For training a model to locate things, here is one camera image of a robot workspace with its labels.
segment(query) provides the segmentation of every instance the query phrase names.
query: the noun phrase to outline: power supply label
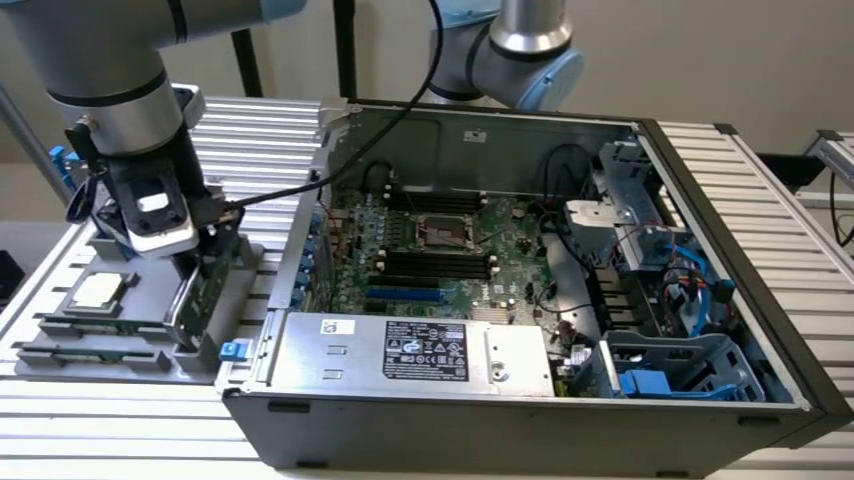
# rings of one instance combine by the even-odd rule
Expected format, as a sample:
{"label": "power supply label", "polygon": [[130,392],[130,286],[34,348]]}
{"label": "power supply label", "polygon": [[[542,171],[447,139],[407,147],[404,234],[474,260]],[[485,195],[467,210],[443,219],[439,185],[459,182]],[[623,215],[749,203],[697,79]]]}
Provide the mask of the power supply label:
{"label": "power supply label", "polygon": [[467,382],[466,325],[386,322],[383,374],[392,380]]}

